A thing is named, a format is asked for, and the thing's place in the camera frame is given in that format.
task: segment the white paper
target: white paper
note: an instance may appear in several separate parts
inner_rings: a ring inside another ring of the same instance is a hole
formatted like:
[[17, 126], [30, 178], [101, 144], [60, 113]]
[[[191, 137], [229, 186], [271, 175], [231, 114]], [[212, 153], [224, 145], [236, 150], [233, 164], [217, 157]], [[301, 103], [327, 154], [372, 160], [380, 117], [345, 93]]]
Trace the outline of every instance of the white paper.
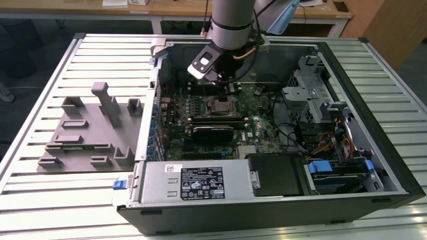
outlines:
[[317, 5], [321, 5], [321, 4], [325, 4], [323, 2], [323, 0], [311, 0], [311, 1], [304, 1], [304, 2], [300, 2], [299, 5], [301, 5], [303, 7], [311, 7], [311, 6], [317, 6]]
[[128, 7], [128, 0], [102, 0], [102, 9], [125, 9]]

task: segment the wooden desk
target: wooden desk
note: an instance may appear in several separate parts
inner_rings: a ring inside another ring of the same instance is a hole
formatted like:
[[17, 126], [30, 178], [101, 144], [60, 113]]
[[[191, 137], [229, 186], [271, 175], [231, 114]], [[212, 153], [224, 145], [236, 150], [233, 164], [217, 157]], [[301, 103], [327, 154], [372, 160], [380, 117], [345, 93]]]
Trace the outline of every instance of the wooden desk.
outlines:
[[[205, 14], [205, 0], [153, 0], [151, 14], [159, 21], [203, 21]], [[207, 15], [212, 14], [212, 4], [208, 4]], [[353, 17], [351, 12], [339, 12], [333, 1], [325, 4], [299, 7], [295, 11], [292, 24], [327, 24], [332, 25], [328, 37], [339, 38], [348, 20]]]
[[[297, 8], [291, 23], [332, 25], [328, 37], [337, 38], [353, 15], [339, 12], [332, 0], [304, 10]], [[148, 20], [155, 34], [161, 34], [161, 21], [203, 21], [204, 13], [205, 0], [151, 0], [145, 6], [118, 9], [102, 9], [102, 0], [0, 0], [0, 18]]]

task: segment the red wire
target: red wire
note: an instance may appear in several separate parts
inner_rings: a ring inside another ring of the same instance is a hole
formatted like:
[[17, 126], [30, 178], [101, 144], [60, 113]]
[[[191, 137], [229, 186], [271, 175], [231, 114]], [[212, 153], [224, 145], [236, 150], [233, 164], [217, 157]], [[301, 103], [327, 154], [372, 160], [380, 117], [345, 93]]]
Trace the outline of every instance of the red wire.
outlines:
[[323, 139], [323, 137], [324, 137], [327, 134], [332, 134], [332, 132], [324, 132], [324, 133], [320, 135], [317, 148], [320, 147], [321, 139]]

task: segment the barcode sticker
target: barcode sticker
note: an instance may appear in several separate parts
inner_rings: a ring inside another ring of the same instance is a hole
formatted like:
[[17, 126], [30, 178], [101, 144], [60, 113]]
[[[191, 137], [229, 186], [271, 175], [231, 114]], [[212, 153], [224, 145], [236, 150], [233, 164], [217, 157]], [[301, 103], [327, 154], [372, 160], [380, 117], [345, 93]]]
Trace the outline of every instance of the barcode sticker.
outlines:
[[183, 165], [181, 164], [167, 164], [164, 166], [165, 173], [179, 173], [181, 172]]

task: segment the desk leg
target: desk leg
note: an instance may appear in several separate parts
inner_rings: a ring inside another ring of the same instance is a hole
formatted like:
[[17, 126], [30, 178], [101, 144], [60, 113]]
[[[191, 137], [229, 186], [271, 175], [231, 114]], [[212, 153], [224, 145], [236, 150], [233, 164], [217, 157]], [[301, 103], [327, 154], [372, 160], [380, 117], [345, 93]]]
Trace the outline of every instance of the desk leg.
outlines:
[[151, 16], [152, 33], [161, 34], [161, 16]]
[[341, 35], [341, 32], [345, 28], [348, 19], [336, 19], [335, 25], [331, 28], [331, 31], [328, 32], [327, 37], [328, 38], [339, 38]]

